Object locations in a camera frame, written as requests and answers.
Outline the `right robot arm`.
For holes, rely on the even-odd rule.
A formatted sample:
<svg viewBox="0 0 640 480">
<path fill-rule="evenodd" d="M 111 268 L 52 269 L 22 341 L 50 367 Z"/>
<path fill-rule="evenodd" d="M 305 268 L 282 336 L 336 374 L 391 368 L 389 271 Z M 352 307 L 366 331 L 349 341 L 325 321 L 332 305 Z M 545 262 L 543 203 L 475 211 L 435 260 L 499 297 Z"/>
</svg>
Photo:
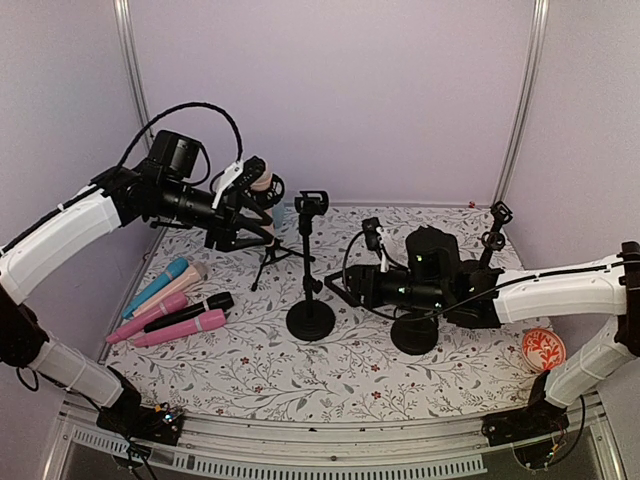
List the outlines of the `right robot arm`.
<svg viewBox="0 0 640 480">
<path fill-rule="evenodd" d="M 581 394 L 639 356 L 639 245 L 591 263 L 559 269 L 518 271 L 492 268 L 503 236 L 487 232 L 478 260 L 462 260 L 455 236 L 420 227 L 405 240 L 406 267 L 391 265 L 379 233 L 362 231 L 377 265 L 343 266 L 325 285 L 347 304 L 376 313 L 383 306 L 404 310 L 393 322 L 391 338 L 409 355 L 430 352 L 438 339 L 438 320 L 466 329 L 496 329 L 535 317 L 608 314 L 603 329 L 562 366 L 535 380 L 517 427 L 537 436 Z"/>
</svg>

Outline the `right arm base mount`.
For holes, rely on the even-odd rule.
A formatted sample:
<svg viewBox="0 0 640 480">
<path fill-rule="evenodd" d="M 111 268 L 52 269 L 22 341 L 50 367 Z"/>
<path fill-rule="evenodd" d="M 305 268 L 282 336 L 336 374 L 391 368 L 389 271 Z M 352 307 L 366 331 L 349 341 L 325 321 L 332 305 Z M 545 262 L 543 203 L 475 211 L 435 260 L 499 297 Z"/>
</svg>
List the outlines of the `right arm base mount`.
<svg viewBox="0 0 640 480">
<path fill-rule="evenodd" d="M 550 371 L 543 371 L 534 381 L 525 407 L 485 415 L 481 433 L 490 446 L 498 446 L 559 432 L 569 426 L 566 407 L 552 405 L 545 385 Z"/>
</svg>

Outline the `pink microphone back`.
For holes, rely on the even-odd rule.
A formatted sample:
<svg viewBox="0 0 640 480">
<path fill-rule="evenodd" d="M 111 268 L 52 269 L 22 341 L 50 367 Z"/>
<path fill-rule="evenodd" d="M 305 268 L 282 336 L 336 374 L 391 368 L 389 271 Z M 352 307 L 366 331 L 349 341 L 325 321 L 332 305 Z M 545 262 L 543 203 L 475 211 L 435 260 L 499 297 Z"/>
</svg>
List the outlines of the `pink microphone back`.
<svg viewBox="0 0 640 480">
<path fill-rule="evenodd" d="M 192 319 L 147 333 L 136 339 L 133 345 L 135 347 L 151 347 L 197 333 L 216 330 L 225 325 L 225 313 L 221 309 L 211 310 Z"/>
</svg>

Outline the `beige pink microphone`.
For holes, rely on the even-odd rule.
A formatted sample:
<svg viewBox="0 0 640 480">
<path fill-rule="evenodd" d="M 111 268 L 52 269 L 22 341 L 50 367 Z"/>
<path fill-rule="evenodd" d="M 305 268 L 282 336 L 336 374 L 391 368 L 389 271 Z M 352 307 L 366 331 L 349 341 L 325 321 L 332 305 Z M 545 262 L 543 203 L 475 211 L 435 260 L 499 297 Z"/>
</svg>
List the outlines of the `beige pink microphone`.
<svg viewBox="0 0 640 480">
<path fill-rule="evenodd" d="M 152 307 L 158 305 L 162 300 L 165 300 L 170 295 L 178 292 L 184 293 L 192 285 L 206 280 L 210 273 L 209 268 L 201 262 L 194 262 L 190 264 L 183 273 L 181 273 L 174 280 L 170 281 L 166 286 L 155 293 L 151 298 L 146 300 L 140 305 L 134 312 L 133 316 L 138 317 L 142 313 L 150 310 Z"/>
</svg>

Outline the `black microphone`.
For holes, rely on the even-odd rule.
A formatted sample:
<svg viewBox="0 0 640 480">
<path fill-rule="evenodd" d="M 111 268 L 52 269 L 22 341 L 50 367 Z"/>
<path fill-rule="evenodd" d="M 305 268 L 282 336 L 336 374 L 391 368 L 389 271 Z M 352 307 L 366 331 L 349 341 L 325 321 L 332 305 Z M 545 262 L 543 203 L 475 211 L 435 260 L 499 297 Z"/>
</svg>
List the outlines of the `black microphone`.
<svg viewBox="0 0 640 480">
<path fill-rule="evenodd" d="M 181 310 L 178 310 L 176 312 L 167 314 L 163 317 L 153 320 L 151 323 L 149 323 L 144 327 L 143 331 L 145 333 L 150 333 L 156 330 L 160 330 L 162 328 L 166 328 L 166 327 L 178 324 L 182 321 L 190 320 L 202 313 L 206 313 L 209 311 L 222 310 L 223 312 L 225 312 L 233 306 L 234 306 L 234 300 L 231 293 L 221 292 L 221 293 L 209 296 L 207 299 L 203 300 L 202 302 L 193 304 L 191 306 L 185 307 Z"/>
</svg>

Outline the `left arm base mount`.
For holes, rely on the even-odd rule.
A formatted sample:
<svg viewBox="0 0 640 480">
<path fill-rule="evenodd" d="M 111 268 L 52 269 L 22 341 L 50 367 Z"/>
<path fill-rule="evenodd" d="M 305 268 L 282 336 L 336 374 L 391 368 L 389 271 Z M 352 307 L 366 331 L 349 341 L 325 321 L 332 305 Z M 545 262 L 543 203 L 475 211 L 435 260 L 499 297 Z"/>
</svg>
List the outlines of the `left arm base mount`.
<svg viewBox="0 0 640 480">
<path fill-rule="evenodd" d="M 111 407 L 101 407 L 96 425 L 126 439 L 176 446 L 185 410 L 168 402 L 144 406 L 138 397 L 121 397 Z"/>
</svg>

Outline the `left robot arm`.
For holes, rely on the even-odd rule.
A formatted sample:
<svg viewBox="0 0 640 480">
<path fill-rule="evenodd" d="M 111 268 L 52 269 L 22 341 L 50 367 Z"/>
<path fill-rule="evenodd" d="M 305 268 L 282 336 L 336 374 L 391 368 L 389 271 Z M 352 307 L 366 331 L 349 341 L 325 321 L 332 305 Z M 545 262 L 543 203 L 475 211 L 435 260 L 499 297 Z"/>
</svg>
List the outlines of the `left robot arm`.
<svg viewBox="0 0 640 480">
<path fill-rule="evenodd" d="M 94 177 L 71 201 L 1 251 L 1 361 L 28 368 L 108 410 L 128 434 L 148 426 L 135 388 L 112 370 L 65 345 L 38 322 L 30 295 L 95 241 L 142 219 L 172 228 L 199 228 L 205 245 L 229 252 L 271 241 L 271 219 L 248 191 L 267 171 L 258 156 L 226 167 L 210 191 L 187 182 L 200 142 L 162 130 L 133 168 L 112 167 Z"/>
</svg>

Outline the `blue microphone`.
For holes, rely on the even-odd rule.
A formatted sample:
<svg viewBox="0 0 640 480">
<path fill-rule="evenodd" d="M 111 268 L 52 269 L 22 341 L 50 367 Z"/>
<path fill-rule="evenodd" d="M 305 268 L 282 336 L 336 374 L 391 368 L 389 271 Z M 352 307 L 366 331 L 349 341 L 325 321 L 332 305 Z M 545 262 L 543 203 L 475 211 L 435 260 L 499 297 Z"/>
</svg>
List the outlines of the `blue microphone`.
<svg viewBox="0 0 640 480">
<path fill-rule="evenodd" d="M 172 261 L 164 271 L 162 271 L 148 286 L 146 286 L 137 296 L 135 296 L 129 305 L 123 310 L 122 318 L 131 318 L 134 311 L 137 310 L 144 302 L 149 300 L 153 295 L 167 286 L 176 277 L 181 275 L 189 266 L 189 262 L 184 257 L 179 257 Z"/>
</svg>

